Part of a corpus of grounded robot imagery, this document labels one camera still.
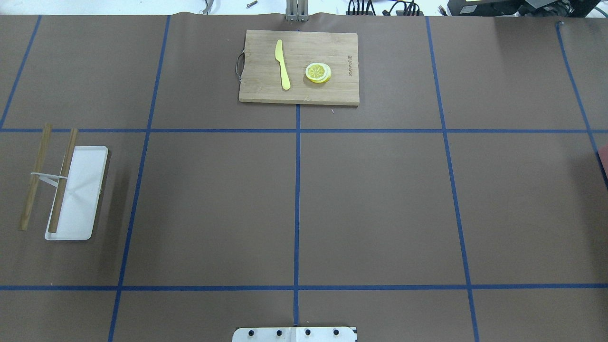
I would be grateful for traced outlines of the yellow lemon slices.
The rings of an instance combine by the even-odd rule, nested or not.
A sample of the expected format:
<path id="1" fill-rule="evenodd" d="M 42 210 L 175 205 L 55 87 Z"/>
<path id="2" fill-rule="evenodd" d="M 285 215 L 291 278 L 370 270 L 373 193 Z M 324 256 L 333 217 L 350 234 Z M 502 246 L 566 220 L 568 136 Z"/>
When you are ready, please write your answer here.
<path id="1" fill-rule="evenodd" d="M 332 77 L 332 69 L 328 64 L 314 62 L 307 65 L 304 75 L 310 82 L 323 84 Z"/>

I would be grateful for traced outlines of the wooden cutting board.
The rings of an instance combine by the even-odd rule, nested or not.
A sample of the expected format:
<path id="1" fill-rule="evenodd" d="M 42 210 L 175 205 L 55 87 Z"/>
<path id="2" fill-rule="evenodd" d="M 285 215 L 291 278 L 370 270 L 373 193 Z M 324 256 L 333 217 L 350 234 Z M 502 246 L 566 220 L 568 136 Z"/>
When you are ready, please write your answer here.
<path id="1" fill-rule="evenodd" d="M 283 41 L 291 89 L 282 89 L 274 52 Z M 249 29 L 243 50 L 239 101 L 268 104 L 358 106 L 359 37 L 356 33 L 287 32 Z M 315 84 L 304 75 L 307 65 L 328 64 L 332 77 Z"/>

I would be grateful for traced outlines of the yellow plastic knife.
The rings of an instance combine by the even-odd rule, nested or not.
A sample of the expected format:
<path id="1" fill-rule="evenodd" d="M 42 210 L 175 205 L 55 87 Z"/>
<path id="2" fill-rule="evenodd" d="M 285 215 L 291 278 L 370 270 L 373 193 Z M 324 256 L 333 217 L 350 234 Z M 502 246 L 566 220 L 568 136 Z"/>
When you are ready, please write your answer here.
<path id="1" fill-rule="evenodd" d="M 283 55 L 282 39 L 278 39 L 278 41 L 276 42 L 274 56 L 275 60 L 279 64 L 281 87 L 283 90 L 288 91 L 289 89 L 291 89 L 291 82 L 287 74 L 285 57 Z"/>

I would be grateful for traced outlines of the white rectangular tray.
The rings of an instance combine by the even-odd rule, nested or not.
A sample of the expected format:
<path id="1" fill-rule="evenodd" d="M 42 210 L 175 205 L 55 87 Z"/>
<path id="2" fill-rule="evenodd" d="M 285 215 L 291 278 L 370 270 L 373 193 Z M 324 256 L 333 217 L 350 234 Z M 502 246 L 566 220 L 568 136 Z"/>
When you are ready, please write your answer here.
<path id="1" fill-rule="evenodd" d="M 76 146 L 65 177 L 66 189 L 56 232 L 49 241 L 84 241 L 91 238 L 102 194 L 109 150 L 106 146 Z"/>

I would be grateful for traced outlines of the wooden chopstick on tray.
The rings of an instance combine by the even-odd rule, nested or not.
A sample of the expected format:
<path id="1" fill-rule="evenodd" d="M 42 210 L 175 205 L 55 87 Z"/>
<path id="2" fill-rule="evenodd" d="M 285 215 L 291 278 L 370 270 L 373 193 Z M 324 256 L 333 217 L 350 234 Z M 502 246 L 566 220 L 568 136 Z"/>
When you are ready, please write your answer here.
<path id="1" fill-rule="evenodd" d="M 74 149 L 76 147 L 77 136 L 78 136 L 78 129 L 72 128 L 70 130 L 68 146 L 67 146 L 64 158 L 63 158 L 61 173 L 59 174 L 59 178 L 58 178 L 57 191 L 55 192 L 52 212 L 50 214 L 50 221 L 48 223 L 47 231 L 49 233 L 55 233 L 55 232 L 57 232 L 57 229 L 58 229 L 59 216 L 61 214 L 63 200 L 65 197 L 65 192 L 67 190 L 67 180 L 68 180 L 69 173 L 70 173 L 70 166 L 72 163 Z"/>

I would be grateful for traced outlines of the wooden chopstick beside tray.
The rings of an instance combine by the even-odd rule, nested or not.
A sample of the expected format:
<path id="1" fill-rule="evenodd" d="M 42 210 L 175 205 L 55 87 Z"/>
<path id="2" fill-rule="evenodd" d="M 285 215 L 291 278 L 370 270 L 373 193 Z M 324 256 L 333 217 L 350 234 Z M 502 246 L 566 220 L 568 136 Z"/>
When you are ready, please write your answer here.
<path id="1" fill-rule="evenodd" d="M 27 231 L 29 226 L 30 217 L 32 215 L 33 204 L 35 202 L 37 188 L 38 188 L 38 180 L 39 174 L 43 168 L 44 160 L 46 157 L 48 143 L 50 141 L 52 133 L 52 124 L 46 123 L 43 126 L 43 135 L 41 137 L 41 141 L 39 143 L 38 153 L 36 155 L 35 164 L 33 167 L 33 172 L 30 173 L 30 180 L 28 186 L 28 194 L 26 195 L 26 201 L 24 204 L 24 208 L 22 210 L 21 218 L 19 221 L 18 229 L 20 231 Z"/>

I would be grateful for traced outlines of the aluminium frame post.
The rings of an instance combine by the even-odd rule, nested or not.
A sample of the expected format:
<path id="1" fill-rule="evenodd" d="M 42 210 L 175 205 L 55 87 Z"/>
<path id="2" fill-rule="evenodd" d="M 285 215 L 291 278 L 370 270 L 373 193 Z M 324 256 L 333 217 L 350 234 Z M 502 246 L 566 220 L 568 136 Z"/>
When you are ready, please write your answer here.
<path id="1" fill-rule="evenodd" d="M 307 22 L 309 20 L 308 0 L 287 0 L 286 21 Z"/>

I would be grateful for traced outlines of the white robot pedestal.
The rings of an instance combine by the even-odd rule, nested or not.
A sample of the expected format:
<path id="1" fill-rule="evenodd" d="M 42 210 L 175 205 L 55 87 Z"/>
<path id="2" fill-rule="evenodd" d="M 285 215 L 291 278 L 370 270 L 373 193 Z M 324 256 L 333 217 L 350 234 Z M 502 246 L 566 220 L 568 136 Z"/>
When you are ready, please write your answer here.
<path id="1" fill-rule="evenodd" d="M 356 328 L 347 326 L 243 327 L 234 331 L 233 342 L 356 342 Z"/>

